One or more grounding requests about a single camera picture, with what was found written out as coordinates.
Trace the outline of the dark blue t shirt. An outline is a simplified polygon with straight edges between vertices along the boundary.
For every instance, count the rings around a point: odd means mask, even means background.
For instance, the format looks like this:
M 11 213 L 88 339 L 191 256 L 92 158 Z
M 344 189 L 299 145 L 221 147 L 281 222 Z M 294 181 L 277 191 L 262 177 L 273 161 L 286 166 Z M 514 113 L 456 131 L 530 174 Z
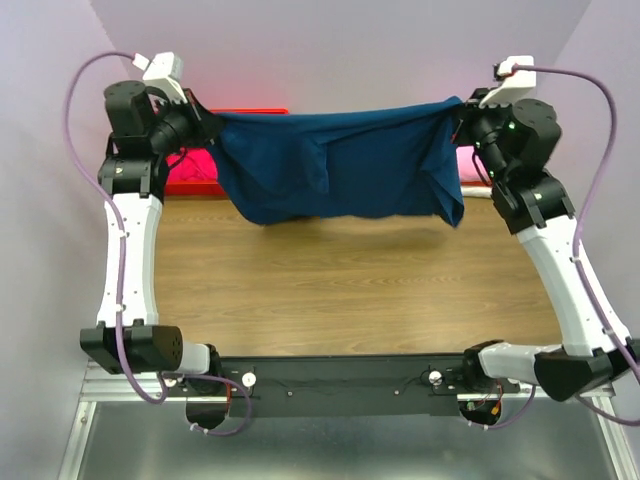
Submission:
M 297 217 L 464 215 L 452 136 L 457 97 L 332 114 L 224 112 L 210 147 L 218 182 L 258 225 Z

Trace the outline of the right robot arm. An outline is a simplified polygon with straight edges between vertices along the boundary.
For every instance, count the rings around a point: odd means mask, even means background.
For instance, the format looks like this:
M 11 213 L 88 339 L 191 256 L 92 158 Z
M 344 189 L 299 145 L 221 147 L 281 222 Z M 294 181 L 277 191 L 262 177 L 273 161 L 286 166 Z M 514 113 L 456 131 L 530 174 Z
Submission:
M 639 342 L 613 312 L 583 247 L 562 183 L 545 167 L 561 137 L 554 108 L 533 98 L 501 100 L 478 88 L 464 103 L 453 142 L 471 146 L 491 178 L 491 199 L 544 285 L 561 331 L 558 345 L 491 340 L 464 353 L 465 379 L 536 385 L 564 402 L 618 379 Z

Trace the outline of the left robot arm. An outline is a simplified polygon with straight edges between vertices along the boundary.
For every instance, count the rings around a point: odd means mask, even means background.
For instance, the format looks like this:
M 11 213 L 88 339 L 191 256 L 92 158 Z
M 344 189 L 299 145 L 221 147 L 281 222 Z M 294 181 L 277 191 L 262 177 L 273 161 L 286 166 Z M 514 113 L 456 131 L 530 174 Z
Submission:
M 165 383 L 148 393 L 139 374 L 207 374 L 215 350 L 184 341 L 179 328 L 162 326 L 154 292 L 156 236 L 170 173 L 168 157 L 208 147 L 225 126 L 190 90 L 169 94 L 141 81 L 104 91 L 111 125 L 105 160 L 92 182 L 104 198 L 107 261 L 96 325 L 80 333 L 81 349 L 107 373 L 125 376 L 145 401 L 161 404 Z

